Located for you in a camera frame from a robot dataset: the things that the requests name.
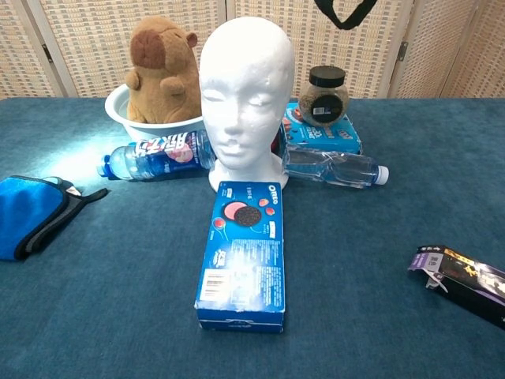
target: jar lid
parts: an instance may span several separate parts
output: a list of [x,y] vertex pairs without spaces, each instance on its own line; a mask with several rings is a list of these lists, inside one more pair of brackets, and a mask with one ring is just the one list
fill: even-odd
[[309,72],[309,82],[317,87],[336,88],[344,84],[346,72],[335,66],[316,66]]

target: blue cookie box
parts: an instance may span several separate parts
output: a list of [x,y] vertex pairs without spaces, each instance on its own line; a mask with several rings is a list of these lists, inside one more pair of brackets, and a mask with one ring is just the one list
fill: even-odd
[[[259,222],[247,227],[228,218],[224,209],[235,202],[256,208]],[[280,185],[221,182],[196,291],[201,327],[281,332],[286,308],[282,250]]]
[[361,140],[347,115],[335,124],[321,128],[309,125],[297,112],[298,102],[288,103],[282,120],[286,144],[327,152],[361,154]]

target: table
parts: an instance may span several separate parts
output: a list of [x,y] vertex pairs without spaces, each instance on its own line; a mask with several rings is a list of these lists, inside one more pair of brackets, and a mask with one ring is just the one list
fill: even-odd
[[59,175],[88,205],[41,253],[0,262],[0,377],[503,377],[503,330],[407,272],[443,243],[505,268],[505,99],[353,99],[385,186],[291,179],[282,335],[199,328],[215,193],[204,174],[98,177],[129,141],[104,99],[0,102],[0,177]]

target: water bottle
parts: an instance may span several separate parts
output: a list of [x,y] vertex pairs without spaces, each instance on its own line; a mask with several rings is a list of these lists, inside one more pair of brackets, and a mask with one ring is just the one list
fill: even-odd
[[205,130],[142,140],[105,155],[96,170],[104,178],[147,180],[176,171],[214,167]]
[[389,178],[387,167],[379,166],[373,158],[348,152],[290,146],[282,165],[290,177],[356,188],[383,185]]

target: plush ear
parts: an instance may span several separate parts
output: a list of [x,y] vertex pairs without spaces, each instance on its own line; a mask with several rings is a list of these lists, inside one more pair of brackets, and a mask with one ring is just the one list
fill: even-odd
[[187,33],[186,39],[188,40],[188,45],[191,48],[194,48],[196,46],[196,44],[198,43],[198,37],[193,32]]

